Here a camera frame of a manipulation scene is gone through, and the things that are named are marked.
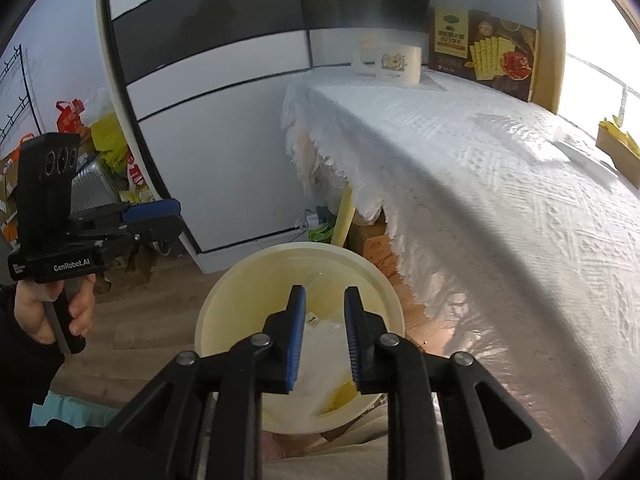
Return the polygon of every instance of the white wall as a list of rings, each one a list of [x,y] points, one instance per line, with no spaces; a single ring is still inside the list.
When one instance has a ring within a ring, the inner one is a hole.
[[[56,131],[56,101],[86,101],[107,86],[98,44],[95,0],[36,0],[24,17],[0,66],[13,47],[22,44],[25,69],[35,113],[43,131]],[[0,84],[0,118],[5,118],[24,96],[19,63]],[[22,112],[0,145],[0,157],[17,146],[26,133],[37,133],[31,111]]]

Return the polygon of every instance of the red bag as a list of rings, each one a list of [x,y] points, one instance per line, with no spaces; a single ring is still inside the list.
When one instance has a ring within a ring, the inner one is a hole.
[[[80,99],[74,99],[70,103],[58,101],[56,108],[60,110],[60,116],[56,121],[58,131],[62,134],[87,134],[87,127],[80,120],[80,113],[84,111],[84,104]]]

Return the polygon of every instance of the yellow plastic bag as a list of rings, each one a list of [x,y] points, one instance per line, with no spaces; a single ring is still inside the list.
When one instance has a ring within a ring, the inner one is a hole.
[[[91,125],[91,137],[96,151],[107,165],[117,173],[125,173],[129,146],[115,112]]]

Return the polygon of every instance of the table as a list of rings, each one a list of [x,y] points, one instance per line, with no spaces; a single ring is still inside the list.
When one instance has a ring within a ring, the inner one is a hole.
[[[291,81],[282,124],[306,192],[319,166],[346,177],[339,236],[347,206],[383,207],[399,272],[452,328],[447,353],[475,354],[599,476],[640,417],[640,201],[548,142],[593,139],[427,70],[401,88],[314,69]]]

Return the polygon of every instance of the screw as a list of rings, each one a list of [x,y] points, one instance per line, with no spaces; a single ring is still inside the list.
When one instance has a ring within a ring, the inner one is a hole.
[[[469,366],[474,361],[474,357],[467,352],[456,352],[453,354],[453,360],[460,366]]]
[[[271,342],[271,338],[262,332],[251,336],[251,344],[254,346],[267,346]]]
[[[185,352],[180,352],[176,356],[175,362],[177,362],[179,365],[182,365],[182,366],[191,366],[192,364],[194,364],[194,362],[196,362],[197,358],[198,358],[198,354],[196,354],[196,352],[191,352],[190,350],[187,350]]]
[[[400,343],[400,338],[396,334],[387,332],[380,336],[380,344],[384,346],[396,346]]]

